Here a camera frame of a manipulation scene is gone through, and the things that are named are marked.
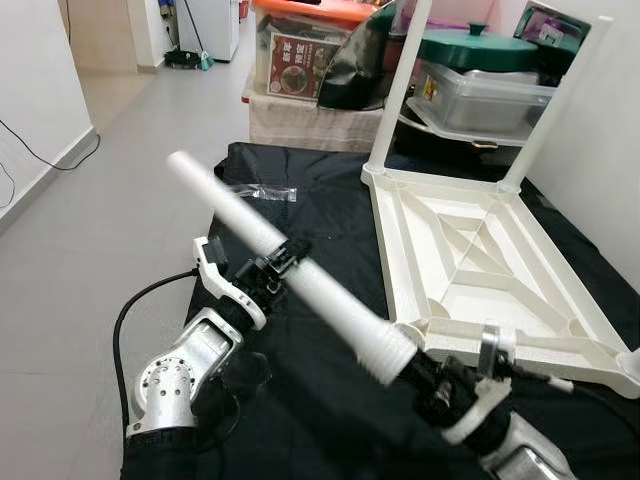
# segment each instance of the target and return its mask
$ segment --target red label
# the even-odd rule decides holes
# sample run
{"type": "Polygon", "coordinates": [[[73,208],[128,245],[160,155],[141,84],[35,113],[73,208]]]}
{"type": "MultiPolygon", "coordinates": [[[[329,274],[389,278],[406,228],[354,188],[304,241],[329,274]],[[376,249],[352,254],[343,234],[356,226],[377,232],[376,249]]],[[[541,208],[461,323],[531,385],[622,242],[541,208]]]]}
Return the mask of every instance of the red label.
{"type": "Polygon", "coordinates": [[[335,43],[272,33],[269,93],[317,98],[324,74],[338,48],[340,45],[335,43]]]}

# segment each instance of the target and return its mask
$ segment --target orange box lid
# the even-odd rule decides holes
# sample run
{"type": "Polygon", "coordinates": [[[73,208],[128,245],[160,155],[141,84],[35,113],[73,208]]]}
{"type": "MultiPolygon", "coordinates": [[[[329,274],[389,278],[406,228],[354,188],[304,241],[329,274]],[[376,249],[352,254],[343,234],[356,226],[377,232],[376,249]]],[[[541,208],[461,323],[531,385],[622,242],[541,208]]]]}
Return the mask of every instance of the orange box lid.
{"type": "Polygon", "coordinates": [[[347,20],[362,22],[369,18],[378,8],[366,3],[357,3],[349,0],[322,0],[320,5],[300,3],[292,0],[253,0],[256,7],[291,12],[314,17],[332,18],[335,20],[347,20]]]}

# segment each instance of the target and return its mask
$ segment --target broom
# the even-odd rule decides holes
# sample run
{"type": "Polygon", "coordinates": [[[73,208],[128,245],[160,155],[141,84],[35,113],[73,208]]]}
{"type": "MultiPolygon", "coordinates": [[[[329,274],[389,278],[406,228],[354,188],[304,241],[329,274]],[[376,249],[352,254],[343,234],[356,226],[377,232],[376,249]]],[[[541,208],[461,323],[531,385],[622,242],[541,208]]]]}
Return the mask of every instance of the broom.
{"type": "Polygon", "coordinates": [[[189,2],[184,0],[184,5],[187,7],[187,13],[189,14],[189,18],[191,19],[191,25],[193,25],[193,31],[196,32],[196,38],[198,39],[198,45],[200,45],[200,69],[203,72],[209,70],[209,67],[212,67],[215,62],[213,58],[209,56],[209,54],[205,51],[202,46],[202,40],[200,40],[200,34],[198,33],[198,28],[196,27],[196,22],[193,20],[193,15],[191,15],[191,8],[189,8],[189,2]]]}

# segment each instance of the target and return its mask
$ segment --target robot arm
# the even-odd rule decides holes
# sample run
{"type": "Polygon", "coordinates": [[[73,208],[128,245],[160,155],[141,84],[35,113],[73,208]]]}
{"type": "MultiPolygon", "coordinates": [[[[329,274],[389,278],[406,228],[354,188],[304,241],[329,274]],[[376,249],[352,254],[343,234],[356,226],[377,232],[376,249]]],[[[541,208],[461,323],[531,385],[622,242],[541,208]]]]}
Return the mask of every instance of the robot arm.
{"type": "MultiPolygon", "coordinates": [[[[486,346],[483,341],[480,364],[487,361],[486,346]]],[[[575,480],[562,451],[506,406],[511,380],[504,375],[513,374],[506,353],[496,350],[493,362],[495,370],[478,376],[454,357],[438,365],[419,353],[400,377],[417,391],[416,413],[451,445],[476,453],[493,478],[575,480]]]]}
{"type": "Polygon", "coordinates": [[[226,259],[219,239],[197,238],[193,252],[200,279],[215,298],[213,308],[202,309],[171,348],[137,376],[132,409],[138,419],[126,429],[122,480],[195,478],[198,424],[192,407],[244,337],[266,324],[282,297],[282,279],[306,247],[287,242],[247,262],[232,282],[220,272],[226,259]]]}

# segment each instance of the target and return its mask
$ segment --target gray tile floor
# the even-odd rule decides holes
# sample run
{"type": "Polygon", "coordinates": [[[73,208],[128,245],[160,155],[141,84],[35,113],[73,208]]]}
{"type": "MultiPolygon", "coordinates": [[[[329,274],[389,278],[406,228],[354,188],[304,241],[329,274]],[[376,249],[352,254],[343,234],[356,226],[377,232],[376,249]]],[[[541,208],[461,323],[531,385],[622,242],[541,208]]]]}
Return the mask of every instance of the gray tile floor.
{"type": "MultiPolygon", "coordinates": [[[[208,72],[164,69],[0,237],[0,465],[7,480],[118,478],[119,404],[111,329],[145,285],[192,267],[191,239],[211,212],[165,168],[190,151],[213,165],[248,141],[240,102],[251,25],[234,61],[208,72]]],[[[123,330],[125,371],[169,345],[191,280],[136,306],[123,330]]]]}

